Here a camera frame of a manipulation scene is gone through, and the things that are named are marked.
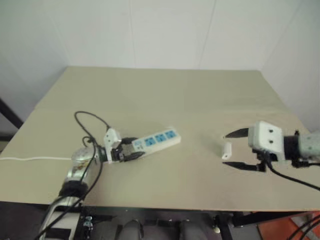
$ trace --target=table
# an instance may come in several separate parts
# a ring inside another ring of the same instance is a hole
[[[88,206],[220,211],[319,210],[319,193],[271,172],[222,164],[223,136],[265,120],[286,134],[302,123],[259,71],[68,67],[10,141],[1,157],[71,157],[85,135],[75,111],[104,118],[122,137],[175,127],[181,143],[142,159],[105,164]],[[102,143],[105,127],[83,116]],[[257,163],[247,138],[231,139],[230,161]],[[48,204],[69,160],[1,160],[0,201]],[[279,172],[319,185],[319,169],[274,164]]]

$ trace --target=black wire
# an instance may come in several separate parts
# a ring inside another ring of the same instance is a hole
[[[301,181],[301,180],[296,179],[296,178],[293,178],[293,177],[291,177],[291,176],[283,175],[282,173],[276,171],[276,170],[272,167],[270,154],[269,154],[268,152],[265,152],[265,155],[264,155],[264,156],[265,156],[265,158],[266,158],[266,159],[265,159],[266,165],[268,166],[268,168],[270,169],[270,171],[273,172],[274,174],[276,174],[276,175],[278,175],[278,176],[280,176],[280,177],[282,177],[282,178],[284,178],[284,179],[288,179],[288,180],[290,180],[290,181],[293,181],[293,182],[296,182],[296,183],[298,183],[298,184],[302,184],[302,185],[305,185],[305,186],[308,186],[308,187],[310,187],[310,188],[313,188],[313,189],[315,189],[315,190],[320,191],[320,187],[318,187],[318,186],[315,186],[315,185],[310,184],[310,183],[305,182],[305,181]]]
[[[82,138],[82,144],[83,144],[85,147],[88,147],[88,146],[87,146],[87,143],[92,143],[91,138],[90,138],[89,136],[84,136],[84,137]]]
[[[101,117],[91,113],[91,112],[88,112],[88,111],[76,111],[74,113],[74,119],[76,120],[76,122],[80,125],[80,127],[83,129],[83,131],[85,131],[86,134],[88,134],[88,136],[91,138],[91,141],[92,142],[95,142],[96,139],[94,138],[94,136],[85,128],[85,126],[80,122],[80,120],[78,119],[78,114],[87,114],[87,115],[91,115],[93,117],[95,117],[96,119],[99,119],[101,122],[103,122],[106,126],[106,131],[108,131],[108,129],[110,128],[110,125],[105,121],[103,120]]]
[[[85,128],[85,126],[80,122],[80,120],[78,119],[78,114],[87,114],[87,115],[91,115],[95,118],[97,118],[98,120],[100,120],[101,122],[103,122],[106,126],[106,131],[108,131],[108,129],[110,128],[110,125],[105,121],[103,120],[101,117],[98,117],[97,115],[91,113],[91,112],[88,112],[88,111],[76,111],[74,113],[74,118],[76,120],[76,122],[79,124],[79,126],[88,134],[88,136],[84,136],[82,138],[82,143],[85,147],[87,147],[87,144],[85,143],[85,139],[88,139],[88,143],[92,142],[93,144],[93,156],[90,160],[90,162],[88,163],[88,165],[86,166],[81,178],[80,178],[80,182],[82,182],[82,180],[84,179],[85,177],[85,174],[86,172],[88,171],[89,169],[89,166],[91,165],[92,161],[95,159],[95,156],[96,156],[96,147],[100,148],[100,146],[98,145],[96,139],[94,138],[94,136]],[[98,172],[98,175],[97,177],[95,178],[93,184],[91,185],[91,187],[88,189],[88,191],[83,195],[81,196],[74,204],[72,204],[71,206],[69,206],[68,208],[66,208],[64,210],[63,213],[61,213],[54,221],[52,221],[48,226],[46,226],[45,229],[43,229],[36,237],[35,237],[35,240],[37,240],[38,238],[40,238],[43,234],[45,234],[53,225],[55,225],[57,222],[59,222],[72,208],[74,208],[77,204],[79,204],[87,195],[88,193],[90,193],[90,191],[94,188],[94,186],[96,185],[100,175],[101,175],[101,172],[102,172],[102,169],[103,169],[103,162],[100,161],[100,168],[99,168],[99,172]]]
[[[316,221],[315,223],[313,223],[310,227],[308,227],[304,233],[302,234],[302,236],[300,237],[300,240],[303,240],[305,238],[305,236],[308,234],[308,232],[310,232],[312,229],[314,229],[316,226],[318,226],[320,224],[320,220]]]
[[[86,166],[86,168],[85,168],[85,170],[84,170],[84,172],[83,172],[83,174],[82,174],[82,176],[81,176],[81,178],[80,178],[80,183],[82,183],[82,180],[84,179],[84,177],[85,177],[85,175],[86,175],[86,172],[88,171],[91,163],[92,163],[93,160],[95,159],[95,157],[96,157],[96,151],[97,151],[97,149],[96,149],[96,142],[94,142],[94,143],[93,143],[93,155],[92,155],[92,157],[91,157],[88,165]]]
[[[76,205],[78,205],[89,193],[90,191],[94,188],[94,186],[96,185],[96,183],[98,182],[101,172],[103,169],[103,162],[100,161],[100,168],[99,168],[99,172],[98,175],[96,176],[93,184],[91,185],[91,187],[88,189],[88,191],[83,194],[74,204],[72,204],[71,206],[69,206],[67,209],[64,210],[63,213],[61,213],[54,221],[52,221],[48,226],[46,226],[45,229],[43,229],[35,238],[34,240],[39,239],[43,234],[45,234],[53,225],[55,225],[57,222],[59,222],[72,208],[74,208]]]
[[[305,186],[308,186],[308,187],[310,187],[310,188],[313,188],[313,189],[315,189],[315,190],[320,191],[320,187],[318,187],[318,186],[312,185],[312,184],[310,184],[310,183],[308,183],[308,182],[301,181],[301,180],[299,180],[299,179],[296,179],[296,178],[293,178],[293,177],[290,177],[290,176],[283,175],[282,173],[277,172],[277,171],[272,167],[272,165],[271,165],[270,163],[267,163],[266,165],[269,167],[269,169],[270,169],[271,172],[273,172],[274,174],[276,174],[276,175],[278,175],[278,176],[280,176],[280,177],[282,177],[282,178],[284,178],[284,179],[288,179],[288,180],[290,180],[290,181],[293,181],[293,182],[296,182],[296,183],[298,183],[298,184],[302,184],[302,185],[305,185]]]
[[[43,223],[44,220],[46,219],[46,216],[47,216],[47,214],[49,213],[50,208],[51,208],[53,205],[55,205],[57,202],[60,202],[62,199],[65,199],[66,197],[68,197],[68,196],[59,196],[59,197],[57,197],[57,198],[49,205],[49,207],[48,207],[48,208],[45,210],[45,212],[44,212],[44,215],[43,215],[43,218],[42,218],[42,220],[41,220],[41,223]]]
[[[309,166],[320,166],[320,163],[309,163]]]
[[[298,232],[300,232],[303,228],[305,228],[306,226],[308,226],[309,224],[311,224],[313,221],[317,220],[320,218],[320,215],[315,216],[314,218],[312,218],[311,220],[305,222],[304,224],[302,224],[300,227],[298,227],[297,230],[295,230],[288,238],[287,240],[292,240]]]

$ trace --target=blue outlet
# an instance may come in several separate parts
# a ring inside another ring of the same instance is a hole
[[[141,145],[141,144],[142,144],[142,142],[141,142],[140,140],[134,142],[134,145],[135,145],[135,146],[138,146],[138,145]]]
[[[161,143],[166,140],[166,137],[163,134],[159,134],[159,135],[155,135],[155,139],[158,143]]]
[[[146,146],[151,146],[156,144],[156,140],[153,137],[146,138],[144,141]]]
[[[166,133],[165,133],[165,135],[166,135],[166,137],[168,138],[168,139],[172,139],[172,138],[174,138],[175,136],[176,136],[176,134],[175,134],[175,132],[174,131],[167,131]]]

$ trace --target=power strip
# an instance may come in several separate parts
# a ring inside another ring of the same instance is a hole
[[[174,128],[138,138],[132,141],[135,152],[145,152],[143,156],[153,154],[181,142],[181,136]]]

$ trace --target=dark bar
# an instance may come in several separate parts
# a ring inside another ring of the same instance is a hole
[[[228,214],[219,214],[215,217],[215,222],[220,229],[222,240],[233,240],[228,224],[229,219],[230,215]]]
[[[0,98],[0,113],[8,119],[17,129],[19,129],[24,122],[5,104]]]
[[[8,136],[1,136],[0,135],[0,142],[10,142],[10,140],[13,138],[14,136],[12,135],[8,135]]]
[[[244,216],[233,216],[231,221],[234,227],[270,222],[277,219],[307,214],[307,211],[259,211]]]

